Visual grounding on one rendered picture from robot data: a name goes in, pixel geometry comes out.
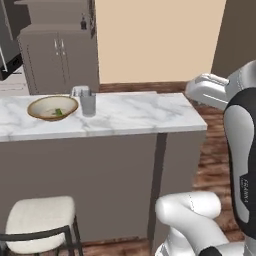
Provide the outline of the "tan ceramic bowl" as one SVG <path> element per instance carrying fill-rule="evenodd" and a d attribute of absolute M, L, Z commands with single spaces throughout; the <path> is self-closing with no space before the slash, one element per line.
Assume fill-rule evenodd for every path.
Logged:
<path fill-rule="evenodd" d="M 27 107 L 27 113 L 34 118 L 45 120 L 45 121 L 59 121 L 73 112 L 78 108 L 78 102 L 69 96 L 47 96 L 33 101 Z M 61 109 L 63 116 L 53 116 L 52 113 L 55 109 Z"/>

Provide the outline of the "marble-topped dining counter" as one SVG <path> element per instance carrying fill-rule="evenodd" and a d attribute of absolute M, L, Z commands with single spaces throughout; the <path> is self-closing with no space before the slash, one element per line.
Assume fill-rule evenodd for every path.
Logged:
<path fill-rule="evenodd" d="M 0 98 L 0 231 L 26 198 L 74 198 L 85 241 L 142 237 L 166 229 L 156 199 L 189 191 L 207 125 L 180 93 L 100 93 L 96 114 L 56 122 L 28 115 L 31 96 Z"/>

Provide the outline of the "dark grey appliance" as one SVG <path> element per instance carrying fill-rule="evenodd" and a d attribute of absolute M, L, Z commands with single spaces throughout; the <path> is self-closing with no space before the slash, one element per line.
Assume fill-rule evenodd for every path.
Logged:
<path fill-rule="evenodd" d="M 26 5 L 19 0 L 0 0 L 0 81 L 7 79 L 22 65 L 17 37 L 31 24 Z"/>

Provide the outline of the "white cushioned black stool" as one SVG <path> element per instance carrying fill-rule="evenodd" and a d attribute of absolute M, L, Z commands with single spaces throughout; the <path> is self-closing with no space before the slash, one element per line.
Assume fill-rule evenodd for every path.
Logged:
<path fill-rule="evenodd" d="M 84 256 L 71 196 L 23 199 L 12 207 L 4 233 L 0 233 L 0 256 L 9 256 L 12 251 L 18 255 L 41 256 L 55 251 L 59 256 L 61 248 L 68 256 Z"/>

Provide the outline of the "taupe cabinet run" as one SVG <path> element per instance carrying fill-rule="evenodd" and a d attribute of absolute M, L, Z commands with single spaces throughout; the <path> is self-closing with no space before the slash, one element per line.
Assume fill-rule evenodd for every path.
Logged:
<path fill-rule="evenodd" d="M 97 91 L 95 0 L 19 0 L 16 3 L 27 6 L 31 19 L 31 24 L 18 36 L 29 93 L 68 93 L 76 85 L 87 85 Z M 54 39 L 58 43 L 58 56 Z"/>

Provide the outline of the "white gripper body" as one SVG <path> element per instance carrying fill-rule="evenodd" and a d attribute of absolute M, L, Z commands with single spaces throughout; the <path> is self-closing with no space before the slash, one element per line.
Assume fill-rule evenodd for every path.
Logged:
<path fill-rule="evenodd" d="M 225 91 L 228 83 L 226 78 L 204 73 L 187 83 L 185 95 L 198 103 L 224 110 L 228 103 Z"/>

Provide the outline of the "taupe tall cabinet panel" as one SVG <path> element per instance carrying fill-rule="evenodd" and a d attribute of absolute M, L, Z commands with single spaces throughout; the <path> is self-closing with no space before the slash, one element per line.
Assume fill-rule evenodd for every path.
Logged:
<path fill-rule="evenodd" d="M 256 59 L 256 0 L 227 0 L 211 72 L 228 77 Z"/>

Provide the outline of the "white box-shaped holder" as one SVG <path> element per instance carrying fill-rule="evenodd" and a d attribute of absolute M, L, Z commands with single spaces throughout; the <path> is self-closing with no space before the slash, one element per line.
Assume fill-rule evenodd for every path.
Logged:
<path fill-rule="evenodd" d="M 72 97 L 85 97 L 91 94 L 91 90 L 86 85 L 74 86 L 71 91 Z"/>

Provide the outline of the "clear glass cup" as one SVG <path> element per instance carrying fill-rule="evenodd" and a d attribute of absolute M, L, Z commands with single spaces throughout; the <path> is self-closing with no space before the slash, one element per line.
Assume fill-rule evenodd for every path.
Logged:
<path fill-rule="evenodd" d="M 80 97 L 80 104 L 84 116 L 90 117 L 96 114 L 96 94 L 91 93 Z"/>

